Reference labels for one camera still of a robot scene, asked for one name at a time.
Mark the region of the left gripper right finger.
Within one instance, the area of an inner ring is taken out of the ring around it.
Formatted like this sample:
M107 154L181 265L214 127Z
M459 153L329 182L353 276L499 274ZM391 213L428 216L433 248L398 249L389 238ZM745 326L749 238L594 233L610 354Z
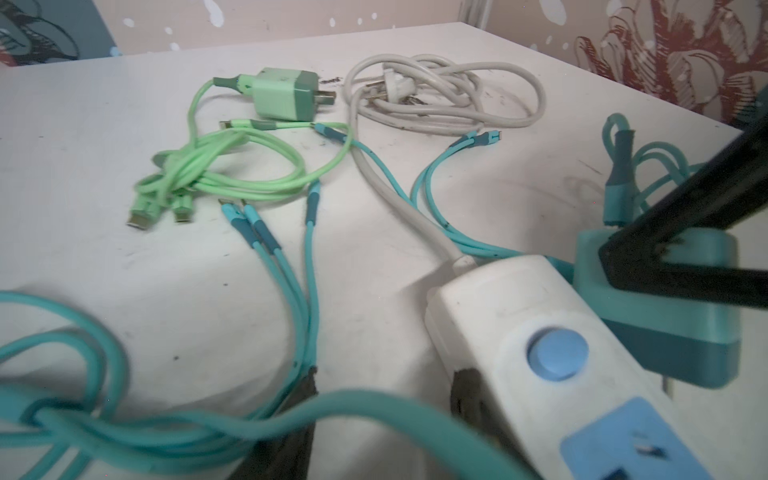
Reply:
M519 450L511 430L502 422L501 416L493 412L490 394L477 369L467 368L453 373L450 411L455 419L462 420L485 440L506 453L518 463L525 474L528 474L528 462Z

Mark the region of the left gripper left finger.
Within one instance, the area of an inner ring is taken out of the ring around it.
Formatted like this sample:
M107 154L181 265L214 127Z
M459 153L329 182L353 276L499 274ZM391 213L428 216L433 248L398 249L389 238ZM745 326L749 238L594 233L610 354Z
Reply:
M310 367L282 402L277 413L284 413L318 394L316 372L317 367ZM315 423L311 423L283 437L257 443L227 479L307 479L314 431Z

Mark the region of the teal charger adapter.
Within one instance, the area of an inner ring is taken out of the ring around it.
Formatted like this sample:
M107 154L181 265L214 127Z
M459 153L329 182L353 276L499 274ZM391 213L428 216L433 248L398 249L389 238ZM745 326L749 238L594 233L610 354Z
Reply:
M612 287L598 250L614 233L579 235L575 290L644 369L704 388L729 384L739 374L740 309Z

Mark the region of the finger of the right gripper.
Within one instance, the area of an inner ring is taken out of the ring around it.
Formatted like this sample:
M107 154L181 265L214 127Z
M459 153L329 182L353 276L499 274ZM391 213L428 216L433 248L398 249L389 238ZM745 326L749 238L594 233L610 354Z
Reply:
M767 118L699 164L667 142L636 148L634 137L621 114L610 116L602 132L613 162L603 221L618 229L598 250L609 284L766 307L767 273L738 268L728 231L767 206Z

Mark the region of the green charger adapter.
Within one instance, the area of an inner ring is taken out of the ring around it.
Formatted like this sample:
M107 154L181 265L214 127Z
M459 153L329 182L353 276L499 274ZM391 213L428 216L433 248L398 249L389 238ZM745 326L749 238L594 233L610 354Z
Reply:
M306 70L264 68L256 75L214 77L212 82L250 98L260 117L273 120L311 122L319 107L336 101L335 92L320 89L318 74Z

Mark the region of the white power strip blue outlets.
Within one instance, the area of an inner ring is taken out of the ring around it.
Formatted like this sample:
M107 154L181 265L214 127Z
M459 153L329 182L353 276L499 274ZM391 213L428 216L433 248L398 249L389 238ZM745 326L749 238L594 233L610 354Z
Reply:
M496 424L545 479L724 479L707 441L542 256L435 289L425 324L445 369L478 372Z

